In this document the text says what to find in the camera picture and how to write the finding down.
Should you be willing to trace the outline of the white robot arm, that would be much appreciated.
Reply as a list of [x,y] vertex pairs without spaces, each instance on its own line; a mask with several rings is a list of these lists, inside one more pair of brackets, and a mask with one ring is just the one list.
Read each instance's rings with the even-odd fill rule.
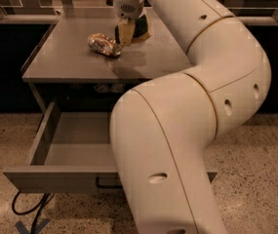
[[226,234],[203,152],[248,121],[271,68],[254,35],[217,0],[114,0],[135,19],[149,2],[191,62],[122,95],[110,120],[118,174],[139,234]]

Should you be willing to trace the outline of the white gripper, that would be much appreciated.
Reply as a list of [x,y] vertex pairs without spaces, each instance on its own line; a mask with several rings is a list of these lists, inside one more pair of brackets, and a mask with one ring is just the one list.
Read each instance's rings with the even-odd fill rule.
[[144,0],[113,0],[113,9],[121,19],[118,22],[115,38],[119,45],[130,46],[132,43],[135,22],[143,11]]

